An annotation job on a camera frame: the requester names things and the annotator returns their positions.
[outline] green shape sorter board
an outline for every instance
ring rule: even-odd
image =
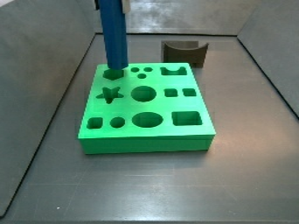
[[[79,129],[86,154],[207,150],[214,136],[190,64],[98,66]]]

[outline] rectangular hole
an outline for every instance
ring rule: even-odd
[[[182,90],[185,96],[197,96],[197,92],[194,88],[185,88]]]
[[[103,126],[103,118],[102,117],[93,117],[89,119],[89,129],[98,130]]]
[[[202,125],[202,116],[198,111],[173,112],[173,124],[175,126]]]
[[[175,88],[167,88],[165,90],[165,96],[166,97],[177,97],[178,96],[178,90]]]

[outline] gray metal floor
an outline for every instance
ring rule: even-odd
[[[86,156],[77,135],[97,36],[3,221],[299,221],[299,123],[237,38],[130,36],[131,62],[161,41],[210,42],[195,70],[218,131],[210,150]]]

